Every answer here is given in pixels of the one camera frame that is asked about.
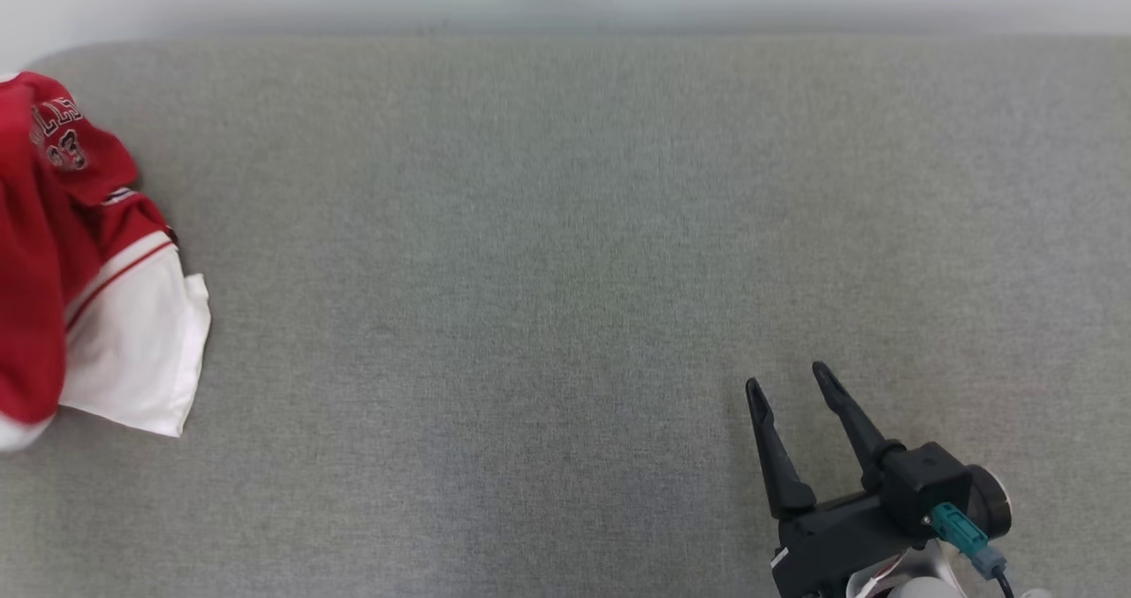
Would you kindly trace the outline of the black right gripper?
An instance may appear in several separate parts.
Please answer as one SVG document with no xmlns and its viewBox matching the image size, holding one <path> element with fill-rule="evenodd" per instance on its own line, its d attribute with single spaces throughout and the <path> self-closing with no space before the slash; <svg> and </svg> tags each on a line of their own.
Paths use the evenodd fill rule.
<svg viewBox="0 0 1131 598">
<path fill-rule="evenodd" d="M 813 363 L 812 372 L 860 461 L 863 489 L 880 489 L 884 460 L 905 445 L 884 437 L 824 363 Z M 746 402 L 769 512 L 778 520 L 774 583 L 782 598 L 846 598 L 849 577 L 929 540 L 926 526 L 908 531 L 893 521 L 878 494 L 861 492 L 815 505 L 815 492 L 800 478 L 756 378 L 746 380 Z"/>
</svg>

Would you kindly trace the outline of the red and white jersey shirt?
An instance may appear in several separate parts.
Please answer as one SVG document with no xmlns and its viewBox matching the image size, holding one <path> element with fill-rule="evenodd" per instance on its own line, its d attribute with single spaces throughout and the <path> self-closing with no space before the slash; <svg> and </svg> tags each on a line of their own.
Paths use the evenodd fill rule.
<svg viewBox="0 0 1131 598">
<path fill-rule="evenodd" d="M 133 157 L 61 83 L 0 75 L 0 453 L 62 406 L 178 437 L 211 312 Z"/>
</svg>

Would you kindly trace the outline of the grey fabric sofa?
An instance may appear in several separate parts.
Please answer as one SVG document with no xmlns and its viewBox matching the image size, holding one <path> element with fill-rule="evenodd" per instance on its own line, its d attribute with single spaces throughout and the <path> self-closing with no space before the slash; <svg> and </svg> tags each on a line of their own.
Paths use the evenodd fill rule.
<svg viewBox="0 0 1131 598">
<path fill-rule="evenodd" d="M 811 364 L 1131 598 L 1131 40 L 182 40 L 60 52 L 209 284 L 182 437 L 0 457 L 0 598 L 750 595 L 743 385 Z"/>
</svg>

